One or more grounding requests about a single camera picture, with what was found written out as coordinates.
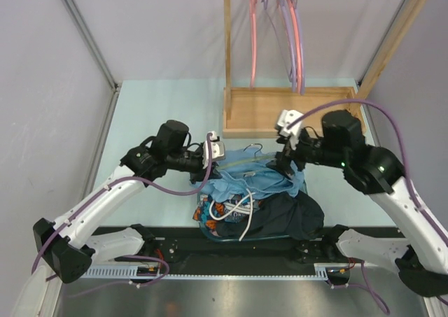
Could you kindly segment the pink hanger left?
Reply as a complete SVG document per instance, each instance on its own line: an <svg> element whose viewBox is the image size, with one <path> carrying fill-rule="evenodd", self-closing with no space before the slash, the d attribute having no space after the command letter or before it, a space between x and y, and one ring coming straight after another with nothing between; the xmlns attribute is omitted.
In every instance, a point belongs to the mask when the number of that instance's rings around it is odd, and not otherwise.
<svg viewBox="0 0 448 317"><path fill-rule="evenodd" d="M250 88L254 88L257 67L257 27L256 27L256 6L258 0L249 0L249 18L251 30L251 79Z"/></svg>

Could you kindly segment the blue patterned shorts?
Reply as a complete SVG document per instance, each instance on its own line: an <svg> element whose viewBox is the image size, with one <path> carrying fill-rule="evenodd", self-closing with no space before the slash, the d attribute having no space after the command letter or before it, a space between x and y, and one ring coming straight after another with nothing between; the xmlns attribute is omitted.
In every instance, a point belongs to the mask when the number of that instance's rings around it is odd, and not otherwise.
<svg viewBox="0 0 448 317"><path fill-rule="evenodd" d="M217 202L211 195L200 194L192 219L217 235L218 223L242 223L260 209L262 202L250 195L231 195L224 202Z"/></svg>

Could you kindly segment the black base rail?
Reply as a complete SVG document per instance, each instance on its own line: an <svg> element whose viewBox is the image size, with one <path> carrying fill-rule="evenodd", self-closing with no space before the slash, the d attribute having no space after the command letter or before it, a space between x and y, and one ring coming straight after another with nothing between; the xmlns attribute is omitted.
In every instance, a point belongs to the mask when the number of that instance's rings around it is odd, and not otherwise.
<svg viewBox="0 0 448 317"><path fill-rule="evenodd" d="M315 264L352 267L361 261L344 257L321 242L292 238L216 242L198 227L148 227L159 241L171 275L295 276L314 273Z"/></svg>

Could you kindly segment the light blue shorts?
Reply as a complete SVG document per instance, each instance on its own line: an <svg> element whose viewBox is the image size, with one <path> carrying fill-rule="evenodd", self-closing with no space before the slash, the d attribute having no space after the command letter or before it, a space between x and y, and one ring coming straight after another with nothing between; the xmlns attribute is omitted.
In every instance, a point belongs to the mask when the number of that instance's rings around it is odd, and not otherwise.
<svg viewBox="0 0 448 317"><path fill-rule="evenodd" d="M200 194L211 195L217 202L224 202L231 195L250 195L264 199L273 194L287 192L295 197L305 184L305 175L291 164L295 177L291 180L266 167L272 160L242 164L229 169L219 169L219 179L208 180Z"/></svg>

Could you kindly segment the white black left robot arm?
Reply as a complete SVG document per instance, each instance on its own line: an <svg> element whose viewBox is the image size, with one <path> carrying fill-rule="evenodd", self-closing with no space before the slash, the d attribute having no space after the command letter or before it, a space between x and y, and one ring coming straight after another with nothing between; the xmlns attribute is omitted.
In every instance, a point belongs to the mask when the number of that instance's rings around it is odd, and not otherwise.
<svg viewBox="0 0 448 317"><path fill-rule="evenodd" d="M33 226L37 255L31 266L35 272L45 261L63 283L79 279L93 262L95 251L88 239L102 222L130 197L148 186L179 197L199 193L211 178L217 161L225 157L225 145L215 131L207 133L197 150L185 144L191 137L187 125L177 120L163 123L129 149L113 173L85 199L54 221L42 218ZM174 191L155 183L167 171L188 172L199 183L190 191Z"/></svg>

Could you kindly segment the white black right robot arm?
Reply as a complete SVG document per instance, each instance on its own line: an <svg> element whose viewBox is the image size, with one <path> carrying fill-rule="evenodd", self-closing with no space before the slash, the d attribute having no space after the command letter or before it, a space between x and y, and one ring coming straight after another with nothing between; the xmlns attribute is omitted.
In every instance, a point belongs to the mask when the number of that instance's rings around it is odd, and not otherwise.
<svg viewBox="0 0 448 317"><path fill-rule="evenodd" d="M390 150L366 144L360 120L346 110L326 113L318 138L310 137L301 117L295 110L280 113L276 141L284 147L267 166L286 178L294 176L292 163L300 171L306 164L341 169L344 180L378 204L404 236L380 239L337 225L324 236L324 256L380 266L422 297L446 295L447 231L426 207L414 204L403 163Z"/></svg>

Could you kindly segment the wooden clothes rack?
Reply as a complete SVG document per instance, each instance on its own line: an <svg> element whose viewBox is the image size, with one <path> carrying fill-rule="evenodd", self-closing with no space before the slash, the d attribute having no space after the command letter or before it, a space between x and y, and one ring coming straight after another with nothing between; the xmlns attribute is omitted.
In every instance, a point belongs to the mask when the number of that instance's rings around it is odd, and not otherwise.
<svg viewBox="0 0 448 317"><path fill-rule="evenodd" d="M406 33L414 23L427 0L404 0L391 28L375 53L359 90L352 87L311 87L304 95L286 87L235 87L231 79L231 0L224 1L225 87L223 90L223 136L230 139L266 139L275 137L274 121L287 107L301 112L310 111L319 104L343 98L343 107L354 116L361 115L364 102L390 62ZM256 3L249 0L251 33L256 33Z"/></svg>

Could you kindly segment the sage green hanger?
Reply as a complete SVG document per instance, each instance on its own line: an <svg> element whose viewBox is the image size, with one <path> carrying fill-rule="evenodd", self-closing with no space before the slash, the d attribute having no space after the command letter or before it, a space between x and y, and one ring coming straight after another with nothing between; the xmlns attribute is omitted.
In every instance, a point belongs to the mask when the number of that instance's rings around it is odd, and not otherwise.
<svg viewBox="0 0 448 317"><path fill-rule="evenodd" d="M226 150L225 159L218 163L219 169L229 169L242 164L250 164L259 161L273 160L275 153L264 153L261 143L250 145L237 150Z"/></svg>

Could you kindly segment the aluminium corner frame post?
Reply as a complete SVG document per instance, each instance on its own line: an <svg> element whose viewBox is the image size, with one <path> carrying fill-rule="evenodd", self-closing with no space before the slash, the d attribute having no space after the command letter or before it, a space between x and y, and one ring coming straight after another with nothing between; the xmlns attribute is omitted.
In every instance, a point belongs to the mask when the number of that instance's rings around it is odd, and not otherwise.
<svg viewBox="0 0 448 317"><path fill-rule="evenodd" d="M111 88L113 92L115 92L118 89L119 84L114 79L113 74L109 69L108 64L106 63L106 60L97 42L95 41L92 32L90 31L90 28L88 27L88 24L85 21L85 18L83 17L83 14L81 13L78 4L76 3L76 0L61 0L61 1L64 7L66 8L69 17L72 19L75 28L77 28L80 37L82 38L87 50L92 56L94 63L97 65L108 86Z"/></svg>

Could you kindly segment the dark navy shorts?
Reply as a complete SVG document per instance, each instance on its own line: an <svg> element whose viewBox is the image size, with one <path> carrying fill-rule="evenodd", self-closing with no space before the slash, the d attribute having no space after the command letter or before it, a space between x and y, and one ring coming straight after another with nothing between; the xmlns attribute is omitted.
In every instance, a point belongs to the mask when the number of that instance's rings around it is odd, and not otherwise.
<svg viewBox="0 0 448 317"><path fill-rule="evenodd" d="M246 231L246 238L289 236L297 240L311 240L323 228L325 214L320 205L307 193L295 197L286 192L261 201Z"/></svg>

